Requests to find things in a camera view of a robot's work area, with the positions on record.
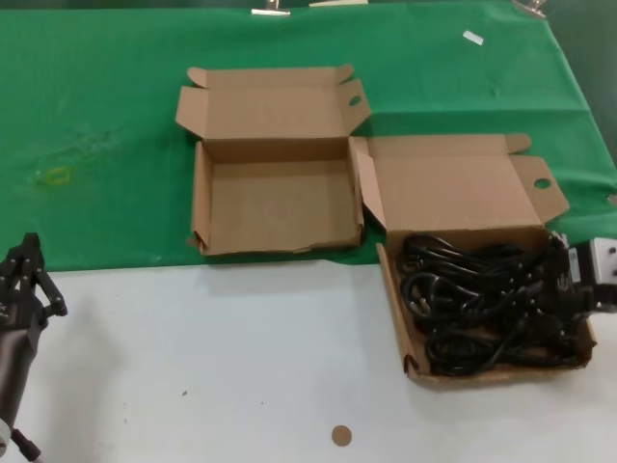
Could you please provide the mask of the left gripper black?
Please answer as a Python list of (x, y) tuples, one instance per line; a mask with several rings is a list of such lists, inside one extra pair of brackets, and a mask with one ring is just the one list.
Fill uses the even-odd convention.
[[(48, 300), (46, 306), (36, 295), (39, 286)], [(38, 328), (43, 331), (51, 316), (66, 316), (64, 296), (45, 270), (36, 233), (26, 233), (1, 261), (1, 337)]]

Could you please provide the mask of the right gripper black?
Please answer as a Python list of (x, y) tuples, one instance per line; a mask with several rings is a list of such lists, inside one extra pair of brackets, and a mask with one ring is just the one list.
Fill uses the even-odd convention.
[(589, 244), (570, 246), (552, 232), (542, 264), (549, 306), (561, 319), (585, 319), (592, 312), (592, 263)]

